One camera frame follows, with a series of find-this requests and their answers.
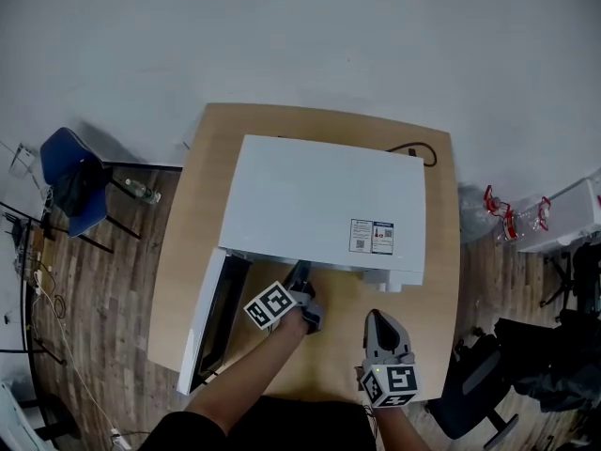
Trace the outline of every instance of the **blue chair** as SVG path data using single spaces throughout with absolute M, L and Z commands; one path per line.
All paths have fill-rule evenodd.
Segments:
M 66 127 L 61 127 L 53 133 L 48 140 L 42 144 L 39 154 L 44 180 L 51 186 L 54 186 L 62 175 L 79 165 L 83 160 L 96 160 L 100 166 L 103 166 L 102 161 L 96 154 L 92 152 L 72 130 L 67 129 Z M 133 195 L 117 181 L 114 179 L 111 179 L 110 181 L 120 191 L 133 197 Z M 98 189 L 89 197 L 89 200 L 85 204 L 84 210 L 80 215 L 69 218 L 68 234 L 70 237 L 79 237 L 103 251 L 112 254 L 113 251 L 111 249 L 92 241 L 84 235 L 88 229 L 96 226 L 104 219 L 124 232 L 127 232 L 138 241 L 140 240 L 138 234 L 131 231 L 108 214 L 108 210 L 106 209 L 105 188 Z

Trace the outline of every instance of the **plastic bottle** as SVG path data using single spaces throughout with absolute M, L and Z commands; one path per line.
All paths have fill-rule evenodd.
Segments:
M 491 232 L 509 206 L 493 196 L 492 186 L 485 192 L 474 186 L 459 189 L 459 223 L 461 243 L 472 242 Z
M 161 200 L 160 193 L 154 192 L 152 189 L 147 188 L 146 185 L 141 184 L 137 180 L 125 179 L 125 186 L 132 194 L 147 204 L 156 204 Z
M 541 202 L 523 211 L 509 210 L 495 230 L 497 242 L 517 242 L 529 236 L 547 231 L 550 201 L 543 197 Z

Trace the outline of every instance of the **hand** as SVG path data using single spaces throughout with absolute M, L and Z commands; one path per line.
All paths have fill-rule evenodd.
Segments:
M 305 336 L 309 331 L 309 323 L 302 318 L 301 309 L 293 307 L 280 319 L 278 329 Z

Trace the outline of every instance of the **human arm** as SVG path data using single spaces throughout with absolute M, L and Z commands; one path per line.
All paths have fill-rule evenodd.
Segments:
M 430 451 L 401 408 L 374 408 L 386 451 Z
M 308 328 L 299 308 L 289 311 L 263 342 L 202 389 L 186 411 L 205 416 L 227 434 L 263 395 Z

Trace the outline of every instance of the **white wall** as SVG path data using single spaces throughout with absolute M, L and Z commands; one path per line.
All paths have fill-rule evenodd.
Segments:
M 598 167 L 601 0 L 0 0 L 0 134 L 85 121 L 181 162 L 209 101 L 452 134 L 458 177 L 518 199 Z

